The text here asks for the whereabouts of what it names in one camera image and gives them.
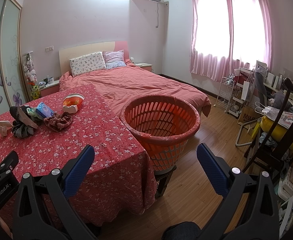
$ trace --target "headboard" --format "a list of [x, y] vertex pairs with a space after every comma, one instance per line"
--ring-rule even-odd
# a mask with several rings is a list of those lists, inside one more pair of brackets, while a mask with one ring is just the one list
[[102, 43], [93, 43], [93, 44], [87, 44], [82, 46], [77, 46], [73, 48], [68, 49], [62, 49], [59, 51], [60, 56], [60, 68], [61, 68], [61, 74], [70, 71], [70, 59], [81, 57], [84, 55], [88, 55], [91, 53], [99, 52], [99, 51], [119, 51], [124, 50], [124, 59], [129, 58], [129, 50], [128, 50], [128, 43], [126, 41], [111, 41], [111, 42], [102, 42]]

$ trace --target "floor plank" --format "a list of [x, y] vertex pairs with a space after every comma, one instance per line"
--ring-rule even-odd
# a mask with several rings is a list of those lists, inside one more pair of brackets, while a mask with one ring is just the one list
[[[215, 98], [210, 97], [210, 100], [215, 104]], [[205, 226], [222, 197], [215, 193], [197, 160], [197, 146], [204, 142], [231, 167], [243, 168], [246, 160], [243, 154], [247, 147], [235, 146], [239, 129], [233, 116], [224, 113], [224, 109], [219, 106], [212, 106], [208, 118], [202, 114], [200, 129], [185, 146], [164, 196], [156, 200], [141, 216], [124, 211], [113, 222], [105, 223], [99, 239], [160, 240], [167, 227], [183, 221], [194, 221], [201, 228]], [[244, 129], [240, 143], [250, 141], [250, 136], [245, 132]], [[226, 232], [236, 226], [246, 199], [247, 195], [244, 195]]]

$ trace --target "sheer curtain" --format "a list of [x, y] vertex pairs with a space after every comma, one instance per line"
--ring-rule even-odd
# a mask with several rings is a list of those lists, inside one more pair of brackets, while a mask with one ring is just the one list
[[239, 67], [272, 68], [268, 0], [193, 0], [190, 72], [220, 82]]

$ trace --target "dark baseboard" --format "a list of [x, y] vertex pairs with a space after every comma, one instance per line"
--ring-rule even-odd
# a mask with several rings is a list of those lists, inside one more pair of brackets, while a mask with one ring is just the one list
[[179, 79], [177, 79], [177, 78], [173, 78], [173, 77], [170, 77], [170, 76], [167, 76], [167, 75], [164, 75], [164, 74], [159, 74], [159, 76], [161, 76], [161, 77], [165, 77], [165, 78], [168, 78], [168, 79], [172, 79], [172, 80], [178, 81], [178, 82], [183, 83], [183, 84], [190, 85], [190, 86], [196, 88], [197, 90], [200, 90], [201, 92], [203, 92], [203, 93], [205, 93], [205, 94], [207, 94], [207, 95], [209, 95], [209, 96], [212, 96], [212, 97], [214, 97], [214, 98], [217, 98], [217, 95], [216, 95], [216, 94], [213, 94], [212, 92], [209, 92], [209, 91], [207, 91], [207, 90], [205, 90], [205, 89], [203, 89], [203, 88], [197, 87], [197, 86], [195, 86], [195, 85], [192, 85], [192, 84], [186, 83], [186, 82], [184, 82], [184, 81], [182, 81], [182, 80], [179, 80]]

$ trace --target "laundry basket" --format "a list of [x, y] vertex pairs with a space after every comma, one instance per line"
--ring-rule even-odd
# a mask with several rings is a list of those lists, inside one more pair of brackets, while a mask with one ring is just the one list
[[200, 127], [199, 113], [191, 104], [164, 95], [147, 95], [128, 102], [120, 119], [149, 154], [155, 174], [174, 167], [187, 140]]

